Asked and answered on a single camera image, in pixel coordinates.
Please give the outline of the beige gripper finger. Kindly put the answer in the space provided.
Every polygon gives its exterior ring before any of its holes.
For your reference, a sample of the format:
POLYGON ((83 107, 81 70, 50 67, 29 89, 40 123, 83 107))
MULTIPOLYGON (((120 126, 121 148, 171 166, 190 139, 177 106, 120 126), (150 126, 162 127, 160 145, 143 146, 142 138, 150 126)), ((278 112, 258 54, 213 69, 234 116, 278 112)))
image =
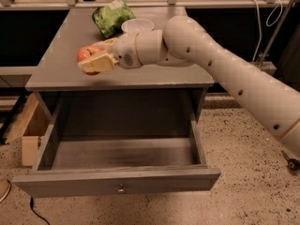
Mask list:
POLYGON ((117 59, 107 52, 98 52, 78 63, 84 73, 100 73, 113 70, 118 63, 117 59))
POLYGON ((93 43, 93 46, 100 48, 101 50, 105 50, 108 53, 113 51, 113 44, 116 41, 116 37, 101 40, 99 42, 93 43))

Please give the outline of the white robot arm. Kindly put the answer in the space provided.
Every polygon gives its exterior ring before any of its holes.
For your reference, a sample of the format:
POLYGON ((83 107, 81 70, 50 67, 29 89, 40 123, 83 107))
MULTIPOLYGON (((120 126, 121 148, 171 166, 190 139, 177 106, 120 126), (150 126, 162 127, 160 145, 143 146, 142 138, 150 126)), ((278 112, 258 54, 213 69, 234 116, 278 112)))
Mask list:
POLYGON ((193 19, 174 16, 162 30, 125 33, 96 44, 78 63, 86 74, 157 64, 204 68, 290 152, 300 157, 300 93, 226 50, 193 19))

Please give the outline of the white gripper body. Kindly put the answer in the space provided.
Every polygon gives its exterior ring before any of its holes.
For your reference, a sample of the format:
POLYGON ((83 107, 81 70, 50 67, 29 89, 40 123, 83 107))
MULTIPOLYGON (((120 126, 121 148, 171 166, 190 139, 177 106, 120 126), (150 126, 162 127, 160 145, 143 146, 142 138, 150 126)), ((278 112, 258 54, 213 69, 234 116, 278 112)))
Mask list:
POLYGON ((112 53, 121 68, 140 68, 160 62, 166 56, 162 31, 124 34, 112 45, 112 53))

